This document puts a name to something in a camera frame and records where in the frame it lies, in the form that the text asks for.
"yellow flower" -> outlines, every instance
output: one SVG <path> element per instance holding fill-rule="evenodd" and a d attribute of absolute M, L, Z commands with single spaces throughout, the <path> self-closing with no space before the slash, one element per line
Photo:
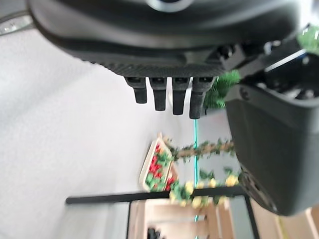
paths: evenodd
<path fill-rule="evenodd" d="M 175 202 L 175 200 L 176 200 L 176 196 L 175 196 L 175 194 L 174 194 L 174 192 L 170 192 L 169 193 L 169 198 L 170 198 L 170 201 L 173 203 L 173 202 Z"/>
<path fill-rule="evenodd" d="M 221 204 L 225 203 L 226 200 L 227 200 L 226 197 L 220 197 L 220 199 L 218 201 L 218 205 L 221 205 Z"/>
<path fill-rule="evenodd" d="M 194 192 L 194 184 L 192 182 L 185 183 L 185 190 L 188 194 L 192 195 Z"/>
<path fill-rule="evenodd" d="M 215 180 L 214 178 L 212 178 L 212 179 L 210 180 L 210 182 L 209 182 L 209 186 L 210 186 L 211 188 L 215 188 L 215 187 L 216 187 L 216 184 L 217 184 L 217 182 L 216 182 L 216 180 Z"/>
<path fill-rule="evenodd" d="M 238 177 L 234 175 L 229 175 L 229 177 L 226 179 L 225 184 L 227 187 L 235 186 L 236 184 L 238 184 Z"/>
<path fill-rule="evenodd" d="M 181 206 L 181 207 L 186 207 L 186 204 L 187 204 L 186 200 L 182 200 L 182 201 L 180 202 L 180 206 Z"/>
<path fill-rule="evenodd" d="M 196 188 L 201 189 L 201 188 L 204 188 L 204 186 L 205 186 L 204 182 L 199 182 Z"/>
<path fill-rule="evenodd" d="M 201 197 L 194 197 L 191 205 L 193 206 L 193 208 L 198 208 L 200 207 L 200 204 L 201 204 Z"/>

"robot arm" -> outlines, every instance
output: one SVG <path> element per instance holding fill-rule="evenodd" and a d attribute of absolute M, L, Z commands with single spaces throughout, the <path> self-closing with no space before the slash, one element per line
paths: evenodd
<path fill-rule="evenodd" d="M 296 36 L 319 12 L 315 0 L 29 0 L 39 31 L 63 51 L 124 76 L 137 103 L 146 77 L 156 110 L 200 117 L 214 76 L 238 69 L 227 115 L 242 186 L 264 208 L 292 215 L 319 203 L 318 56 Z"/>

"green garland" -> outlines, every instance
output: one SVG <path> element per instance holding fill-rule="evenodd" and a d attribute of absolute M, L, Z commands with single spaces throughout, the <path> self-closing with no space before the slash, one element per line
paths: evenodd
<path fill-rule="evenodd" d="M 238 71 L 226 72 L 217 77 L 212 88 L 206 93 L 204 108 L 224 108 L 225 100 L 229 89 L 239 82 L 240 75 Z"/>

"black metal frame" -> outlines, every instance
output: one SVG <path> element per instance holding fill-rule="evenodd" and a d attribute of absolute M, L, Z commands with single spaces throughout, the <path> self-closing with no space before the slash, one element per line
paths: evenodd
<path fill-rule="evenodd" d="M 217 188 L 204 188 L 195 189 L 193 196 L 226 196 L 226 197 L 236 197 L 244 196 L 247 211 L 252 227 L 252 231 L 255 239 L 260 239 L 257 224 L 255 221 L 254 212 L 250 203 L 250 198 L 246 192 L 240 186 L 234 187 L 217 187 Z M 115 195 L 100 195 L 100 196 L 85 196 L 85 197 L 68 197 L 65 201 L 66 204 L 95 204 L 95 203 L 129 203 L 129 215 L 128 224 L 126 231 L 126 238 L 128 238 L 129 221 L 131 216 L 131 204 L 133 201 L 147 200 L 147 199 L 165 199 L 169 198 L 169 192 L 150 192 L 150 193 L 132 193 L 132 194 L 115 194 Z"/>

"screw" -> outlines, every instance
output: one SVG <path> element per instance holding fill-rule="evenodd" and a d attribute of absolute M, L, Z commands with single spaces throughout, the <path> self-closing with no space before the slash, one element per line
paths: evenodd
<path fill-rule="evenodd" d="M 246 101 L 249 100 L 248 92 L 244 88 L 240 88 L 239 93 L 241 98 L 243 98 Z"/>

